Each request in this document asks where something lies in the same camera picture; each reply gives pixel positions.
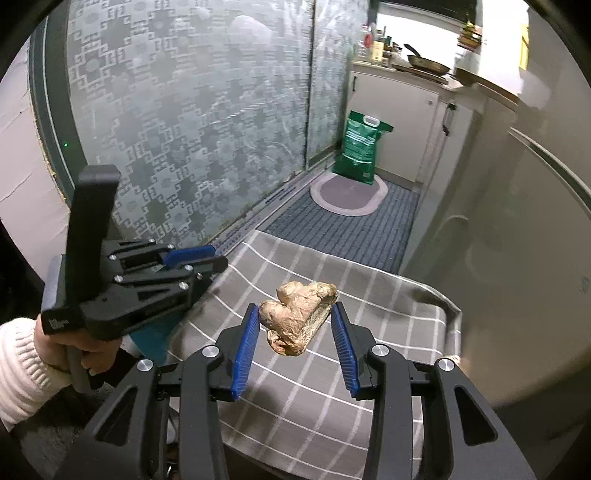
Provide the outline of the white knit sleeve forearm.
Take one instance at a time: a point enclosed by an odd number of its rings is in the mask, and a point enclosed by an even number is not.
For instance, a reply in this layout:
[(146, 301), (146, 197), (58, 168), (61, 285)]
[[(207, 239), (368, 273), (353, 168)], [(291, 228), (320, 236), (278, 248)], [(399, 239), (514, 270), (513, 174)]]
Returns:
[(10, 432), (69, 386), (71, 376), (40, 358), (34, 344), (34, 320), (16, 318), (2, 324), (0, 332), (0, 414)]

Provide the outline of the person's left hand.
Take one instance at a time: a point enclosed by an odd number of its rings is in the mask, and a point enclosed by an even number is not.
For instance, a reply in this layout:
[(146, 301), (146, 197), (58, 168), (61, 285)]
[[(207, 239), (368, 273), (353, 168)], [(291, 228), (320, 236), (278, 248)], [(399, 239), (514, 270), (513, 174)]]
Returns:
[(89, 370), (92, 375), (96, 375), (112, 367), (121, 346), (121, 339), (97, 340), (84, 329), (46, 335), (43, 332), (41, 316), (38, 316), (34, 331), (34, 345), (39, 358), (44, 363), (64, 372), (70, 370), (67, 348), (74, 347), (82, 352), (81, 366)]

